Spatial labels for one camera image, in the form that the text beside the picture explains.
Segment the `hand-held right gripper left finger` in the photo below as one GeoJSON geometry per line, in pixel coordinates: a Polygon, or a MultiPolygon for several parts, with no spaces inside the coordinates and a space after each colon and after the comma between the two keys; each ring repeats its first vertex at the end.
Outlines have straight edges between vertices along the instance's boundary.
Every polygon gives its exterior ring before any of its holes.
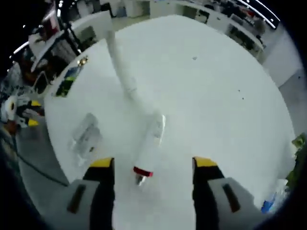
{"type": "Polygon", "coordinates": [[[58,190],[47,209],[52,230],[112,230],[114,158],[94,161],[82,179],[58,190]]]}

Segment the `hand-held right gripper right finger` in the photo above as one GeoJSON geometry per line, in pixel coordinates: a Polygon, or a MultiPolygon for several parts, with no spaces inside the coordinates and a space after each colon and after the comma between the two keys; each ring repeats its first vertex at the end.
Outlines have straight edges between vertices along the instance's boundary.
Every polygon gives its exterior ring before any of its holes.
{"type": "Polygon", "coordinates": [[[235,179],[225,177],[216,162],[193,157],[192,168],[196,229],[253,230],[265,220],[253,195],[235,179]]]}

